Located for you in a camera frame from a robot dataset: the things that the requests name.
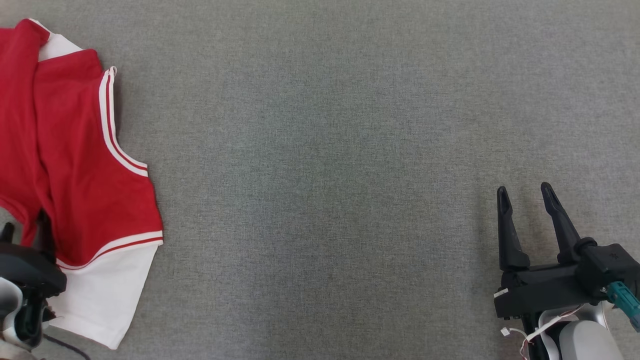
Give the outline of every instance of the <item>red and white garment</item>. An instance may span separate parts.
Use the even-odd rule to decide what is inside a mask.
[[[28,35],[17,32],[22,28]],[[15,60],[14,69],[0,69],[0,79],[13,79],[10,71],[25,73],[23,77],[31,71],[33,87],[21,89],[25,101],[0,103],[0,129],[9,122],[6,128],[13,131],[0,135],[0,143],[15,136],[22,144],[17,164],[7,162],[15,168],[29,165],[30,174],[23,170],[20,176],[33,188],[25,186],[18,193],[27,194],[25,199],[35,194],[38,201],[19,199],[6,206],[0,188],[0,204],[24,224],[23,245],[33,241],[36,208],[51,217],[56,257],[67,275],[67,290],[49,301],[58,316],[51,324],[117,348],[163,234],[147,166],[126,155],[116,140],[116,69],[103,70],[94,50],[80,49],[35,20],[6,32],[8,40],[3,41],[3,34],[3,62],[15,56],[24,60],[23,55],[3,52],[3,42],[31,39],[29,61]],[[15,155],[9,147],[0,151],[3,160]]]

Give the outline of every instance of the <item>red stripe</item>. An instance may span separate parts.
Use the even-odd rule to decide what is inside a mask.
[[[126,162],[128,162],[129,164],[131,164],[131,166],[138,168],[140,170],[146,170],[146,167],[142,167],[138,164],[132,163],[126,156],[124,156],[121,152],[120,149],[118,148],[118,144],[116,143],[116,136],[115,134],[111,131],[111,101],[109,98],[109,89],[110,89],[110,85],[111,85],[111,75],[108,76],[107,78],[107,88],[106,88],[106,93],[107,93],[107,127],[109,128],[109,139],[111,140],[111,144],[113,145],[113,148],[116,149],[116,152],[120,155],[121,158],[123,158]]]
[[[130,247],[130,246],[133,246],[133,245],[139,245],[139,244],[142,244],[142,243],[148,243],[148,242],[152,242],[152,241],[162,240],[162,239],[163,239],[163,238],[162,238],[162,236],[159,236],[159,237],[157,237],[157,238],[151,238],[151,239],[146,239],[146,240],[134,241],[134,242],[132,242],[132,243],[128,243],[128,244],[124,244],[124,245],[116,246],[116,247],[114,247],[114,248],[112,248],[112,249],[109,249],[109,250],[107,250],[107,251],[103,252],[102,254],[100,254],[100,255],[96,256],[96,258],[95,258],[95,259],[93,259],[93,260],[89,261],[88,263],[84,264],[82,267],[79,267],[79,268],[67,268],[67,267],[64,267],[63,265],[60,265],[60,264],[58,264],[58,266],[59,266],[59,267],[61,267],[61,268],[67,269],[67,270],[80,270],[80,269],[83,269],[83,268],[87,267],[90,263],[93,263],[95,260],[99,259],[102,255],[104,255],[104,254],[108,254],[108,253],[110,253],[110,252],[112,252],[112,251],[114,251],[114,250],[122,249],[122,248],[124,248],[124,247]]]

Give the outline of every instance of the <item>teal connector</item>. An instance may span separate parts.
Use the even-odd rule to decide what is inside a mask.
[[[640,301],[621,281],[609,284],[607,296],[615,306],[618,306],[631,321],[631,326],[636,332],[640,332]]]

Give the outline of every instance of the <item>red fabric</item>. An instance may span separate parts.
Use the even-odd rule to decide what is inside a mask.
[[[0,206],[24,224],[27,246],[44,208],[56,257],[83,266],[113,240],[161,231],[162,223],[146,165],[128,160],[103,126],[114,120],[115,74],[102,70],[94,50],[38,63],[48,36],[30,20],[0,31]]]

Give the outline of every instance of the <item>black cable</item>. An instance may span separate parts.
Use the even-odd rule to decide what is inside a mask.
[[[54,344],[58,344],[58,345],[60,345],[61,347],[65,347],[65,348],[67,348],[67,349],[69,349],[69,350],[71,350],[71,351],[73,351],[73,352],[77,353],[78,355],[82,356],[82,357],[84,358],[84,360],[91,360],[91,358],[89,357],[89,355],[85,354],[85,352],[83,352],[82,350],[78,349],[77,347],[75,347],[75,346],[73,346],[73,345],[69,345],[69,344],[65,343],[64,341],[58,340],[58,339],[56,339],[56,338],[52,338],[52,337],[50,337],[50,336],[49,336],[49,335],[47,335],[47,334],[42,334],[42,336],[43,336],[45,339],[47,339],[47,340],[51,341],[51,342],[52,342],[52,343],[54,343]]]

